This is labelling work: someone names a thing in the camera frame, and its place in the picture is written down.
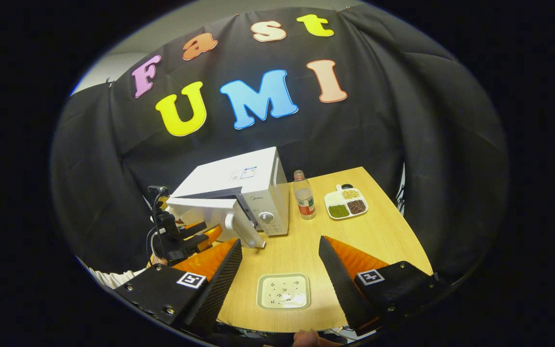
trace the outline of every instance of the white sleeve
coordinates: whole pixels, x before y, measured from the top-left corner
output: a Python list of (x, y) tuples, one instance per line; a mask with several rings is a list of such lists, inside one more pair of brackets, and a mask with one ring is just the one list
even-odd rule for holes
[(102, 272), (95, 271), (89, 266), (86, 266), (85, 263), (82, 261), (81, 261), (81, 264), (85, 266), (85, 268), (95, 277), (95, 279), (97, 279), (101, 284), (108, 286), (111, 289), (115, 289), (118, 286), (121, 286), (122, 284), (126, 283), (127, 281), (130, 281), (137, 275), (141, 274), (141, 272), (146, 270), (146, 268), (143, 268), (142, 270), (138, 270), (136, 272), (126, 271), (123, 274), (114, 274), (114, 273), (104, 274)]

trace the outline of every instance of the black cable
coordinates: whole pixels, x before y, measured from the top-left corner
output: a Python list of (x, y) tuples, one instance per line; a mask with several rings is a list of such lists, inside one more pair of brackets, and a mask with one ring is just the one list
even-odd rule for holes
[(158, 227), (158, 219), (157, 219), (157, 215), (156, 215), (156, 206), (158, 204), (158, 200), (160, 199), (161, 194), (158, 194), (158, 196), (156, 196), (156, 200), (154, 200), (154, 225), (156, 226), (156, 231), (158, 232), (158, 239), (160, 239), (160, 248), (162, 250), (162, 256), (166, 256), (166, 253), (164, 252), (164, 245), (161, 242), (161, 235), (160, 235), (160, 228)]
[(156, 227), (151, 228), (151, 230), (147, 234), (147, 237), (145, 238), (145, 253), (147, 253), (147, 257), (149, 258), (149, 264), (151, 266), (153, 266), (154, 264), (152, 264), (151, 262), (151, 255), (149, 254), (148, 244), (149, 244), (149, 235), (151, 235), (151, 233), (154, 232), (154, 230), (156, 230)]

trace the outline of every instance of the microwave label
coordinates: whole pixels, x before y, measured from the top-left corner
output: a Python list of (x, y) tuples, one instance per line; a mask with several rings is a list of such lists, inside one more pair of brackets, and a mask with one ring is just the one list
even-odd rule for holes
[(256, 173), (256, 166), (255, 167), (249, 167), (249, 168), (244, 169), (244, 170), (235, 170), (231, 174), (231, 178), (228, 181), (232, 182), (232, 181), (236, 181), (236, 180), (242, 180), (243, 178), (254, 177), (255, 173)]

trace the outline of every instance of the plastic bottle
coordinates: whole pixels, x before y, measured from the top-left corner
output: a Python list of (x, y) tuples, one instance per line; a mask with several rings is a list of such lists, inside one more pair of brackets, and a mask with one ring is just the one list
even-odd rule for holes
[(295, 198), (297, 199), (301, 218), (314, 218), (316, 216), (316, 206), (314, 204), (314, 197), (312, 196), (312, 187), (304, 176), (303, 171), (295, 171), (295, 182), (293, 183), (292, 189), (295, 191)]

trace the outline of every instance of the bottle label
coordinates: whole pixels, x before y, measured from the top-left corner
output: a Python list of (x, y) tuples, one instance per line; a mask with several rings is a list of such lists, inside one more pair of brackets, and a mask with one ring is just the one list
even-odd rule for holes
[(297, 199), (297, 205), (299, 205), (299, 212), (302, 215), (310, 215), (314, 213), (314, 210), (316, 210), (316, 207), (314, 206), (314, 197), (310, 197), (310, 199), (306, 200)]

